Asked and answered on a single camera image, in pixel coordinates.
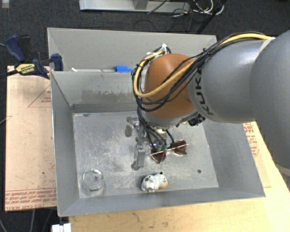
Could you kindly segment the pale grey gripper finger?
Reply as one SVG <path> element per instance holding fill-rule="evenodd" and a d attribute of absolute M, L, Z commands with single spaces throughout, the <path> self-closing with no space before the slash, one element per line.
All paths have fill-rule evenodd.
<path fill-rule="evenodd" d="M 145 164 L 145 149 L 142 145 L 136 145 L 135 151 L 134 151 L 134 160 L 131 165 L 131 168 L 133 170 L 139 170 L 140 168 L 143 168 Z"/>
<path fill-rule="evenodd" d="M 132 136 L 133 129 L 137 129 L 137 128 L 138 128 L 138 118 L 135 116 L 127 117 L 125 136 L 126 137 Z"/>

